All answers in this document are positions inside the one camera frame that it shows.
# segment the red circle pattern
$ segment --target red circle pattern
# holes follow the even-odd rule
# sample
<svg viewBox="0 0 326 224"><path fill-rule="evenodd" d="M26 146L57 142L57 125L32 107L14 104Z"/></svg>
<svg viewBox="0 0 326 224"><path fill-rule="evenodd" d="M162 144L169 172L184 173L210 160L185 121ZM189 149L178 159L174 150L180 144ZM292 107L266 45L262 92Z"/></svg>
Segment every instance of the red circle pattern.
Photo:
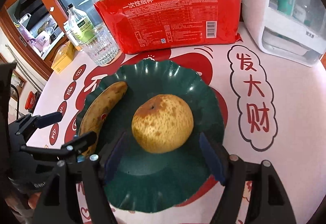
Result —
<svg viewBox="0 0 326 224"><path fill-rule="evenodd" d="M50 140L50 144L51 145L54 145L55 142L57 141L58 134L59 134L59 124L58 123L55 123L52 126L52 128L50 130L50 135L49 135L49 140Z"/></svg>
<svg viewBox="0 0 326 224"><path fill-rule="evenodd" d="M80 66L77 71L74 73L74 76L72 77L72 79L74 81L77 81L80 76L82 76L82 74L84 73L84 71L86 70L86 64L83 64L82 66Z"/></svg>
<svg viewBox="0 0 326 224"><path fill-rule="evenodd" d="M76 117L79 112L71 119L65 134L65 143L71 141L74 138L74 135L78 135L77 126L76 126Z"/></svg>
<svg viewBox="0 0 326 224"><path fill-rule="evenodd" d="M67 101L63 101L60 105L59 105L59 107L58 107L58 112L61 112L61 114L62 114L62 117L65 115L65 113L66 113L66 110L67 110Z"/></svg>
<svg viewBox="0 0 326 224"><path fill-rule="evenodd" d="M76 84L77 83L75 81L73 81L71 84L69 84L69 86L67 87L65 94L63 96L64 100L68 100L70 98L70 96L72 96L73 92L76 89Z"/></svg>

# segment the brand logo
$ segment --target brand logo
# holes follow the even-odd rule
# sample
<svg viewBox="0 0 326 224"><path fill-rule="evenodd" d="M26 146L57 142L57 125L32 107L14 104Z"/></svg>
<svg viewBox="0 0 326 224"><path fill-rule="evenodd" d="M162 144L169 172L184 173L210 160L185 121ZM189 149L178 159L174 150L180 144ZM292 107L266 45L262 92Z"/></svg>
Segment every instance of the brand logo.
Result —
<svg viewBox="0 0 326 224"><path fill-rule="evenodd" d="M40 188L45 186L45 182L39 183L39 184L34 184L35 188Z"/></svg>

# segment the green bottle label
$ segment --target green bottle label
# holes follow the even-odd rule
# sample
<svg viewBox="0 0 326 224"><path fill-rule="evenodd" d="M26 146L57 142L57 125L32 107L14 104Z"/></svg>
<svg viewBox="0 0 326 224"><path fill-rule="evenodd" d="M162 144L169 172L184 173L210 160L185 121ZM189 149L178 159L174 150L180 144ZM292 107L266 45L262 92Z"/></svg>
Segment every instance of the green bottle label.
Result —
<svg viewBox="0 0 326 224"><path fill-rule="evenodd" d="M87 16L79 20L77 22L77 27L73 27L72 30L82 43L86 43L95 38L93 28L94 26Z"/></svg>

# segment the white appliance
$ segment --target white appliance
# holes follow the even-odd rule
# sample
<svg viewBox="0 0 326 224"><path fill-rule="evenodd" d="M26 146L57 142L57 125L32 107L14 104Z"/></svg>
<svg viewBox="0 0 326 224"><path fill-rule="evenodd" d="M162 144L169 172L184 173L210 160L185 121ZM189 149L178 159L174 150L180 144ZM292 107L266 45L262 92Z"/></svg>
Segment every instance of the white appliance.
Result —
<svg viewBox="0 0 326 224"><path fill-rule="evenodd" d="M242 16L265 53L313 66L326 51L321 0L242 0Z"/></svg>

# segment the printed tablecloth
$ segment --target printed tablecloth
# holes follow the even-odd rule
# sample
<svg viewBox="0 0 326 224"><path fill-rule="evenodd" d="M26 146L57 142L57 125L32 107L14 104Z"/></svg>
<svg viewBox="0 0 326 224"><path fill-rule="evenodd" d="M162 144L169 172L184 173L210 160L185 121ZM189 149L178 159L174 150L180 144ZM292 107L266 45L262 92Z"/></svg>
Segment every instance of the printed tablecloth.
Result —
<svg viewBox="0 0 326 224"><path fill-rule="evenodd" d="M60 123L37 130L29 146L60 148L76 133L76 115L87 94L121 64L140 59L170 59L194 69L215 91L225 123L223 145L244 161L270 160L289 196L298 224L306 223L326 194L326 71L309 68L262 53L240 24L242 42L233 45L192 46L138 55L121 54L112 64L98 67L84 53L60 75L53 73L34 114L61 111ZM77 185L84 223L91 218L83 185ZM251 182L244 189L237 224L244 223ZM212 177L178 207L161 212L112 210L120 223L209 223L223 192Z"/></svg>

